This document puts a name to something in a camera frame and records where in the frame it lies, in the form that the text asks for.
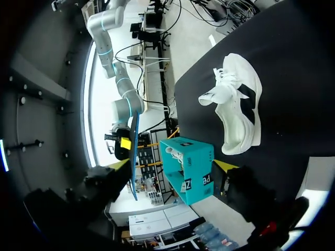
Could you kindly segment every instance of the drawer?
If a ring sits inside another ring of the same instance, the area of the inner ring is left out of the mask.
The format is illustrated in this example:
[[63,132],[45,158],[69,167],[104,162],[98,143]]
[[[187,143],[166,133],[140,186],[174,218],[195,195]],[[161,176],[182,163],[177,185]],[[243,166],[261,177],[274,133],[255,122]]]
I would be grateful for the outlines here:
[[139,215],[131,215],[128,217],[129,226],[137,225],[137,224],[144,224],[153,221],[159,221],[166,219],[166,216],[163,210],[152,212],[152,213],[144,213]]
[[156,234],[164,233],[170,230],[171,226],[167,219],[129,226],[130,236],[135,238],[153,237]]

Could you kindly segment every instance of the red object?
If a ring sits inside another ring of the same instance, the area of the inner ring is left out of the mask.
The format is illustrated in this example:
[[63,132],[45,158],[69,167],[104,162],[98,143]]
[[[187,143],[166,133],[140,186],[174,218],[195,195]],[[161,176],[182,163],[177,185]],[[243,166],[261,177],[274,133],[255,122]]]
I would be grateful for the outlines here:
[[261,232],[260,236],[268,234],[268,233],[274,233],[277,230],[277,224],[274,221],[271,221],[267,227]]

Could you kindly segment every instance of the teal shoe box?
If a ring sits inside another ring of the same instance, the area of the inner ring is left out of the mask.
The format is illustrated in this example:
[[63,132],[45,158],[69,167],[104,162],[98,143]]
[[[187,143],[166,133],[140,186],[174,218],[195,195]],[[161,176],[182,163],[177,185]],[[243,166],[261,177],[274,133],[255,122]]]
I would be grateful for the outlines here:
[[[183,164],[173,158],[171,153],[166,152],[168,147],[183,155]],[[160,148],[163,171],[186,205],[191,205],[213,194],[214,182],[210,176],[211,163],[214,160],[212,145],[176,137],[161,140]]]

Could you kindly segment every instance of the black stripe on sneaker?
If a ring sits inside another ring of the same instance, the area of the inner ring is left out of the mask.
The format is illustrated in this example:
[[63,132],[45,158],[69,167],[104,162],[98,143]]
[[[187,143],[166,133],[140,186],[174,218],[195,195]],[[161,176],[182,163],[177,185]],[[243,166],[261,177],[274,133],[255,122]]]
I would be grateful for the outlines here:
[[250,120],[250,122],[255,125],[255,113],[252,109],[256,107],[256,93],[254,90],[250,89],[248,86],[242,84],[238,91],[249,98],[240,98],[240,105],[242,113]]
[[252,109],[256,107],[256,93],[253,89],[250,89],[245,84],[241,84],[241,86],[237,89],[240,93],[249,97],[249,103],[252,106]]
[[240,98],[242,113],[255,125],[255,113],[253,112],[252,104],[249,98]]

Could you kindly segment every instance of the desk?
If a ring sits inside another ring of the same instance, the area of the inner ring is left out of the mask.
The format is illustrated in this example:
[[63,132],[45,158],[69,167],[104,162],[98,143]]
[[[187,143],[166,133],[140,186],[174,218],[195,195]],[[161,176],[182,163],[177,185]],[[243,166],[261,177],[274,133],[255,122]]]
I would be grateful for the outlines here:
[[[334,60],[327,47],[331,42],[320,33],[299,6],[283,1],[224,38],[175,86],[181,136],[212,144],[218,160],[249,166],[279,202],[296,197],[309,156],[335,152]],[[216,105],[203,107],[198,97],[214,87],[213,68],[221,68],[231,52],[246,58],[262,82],[262,141],[227,156],[221,152],[224,129]]]

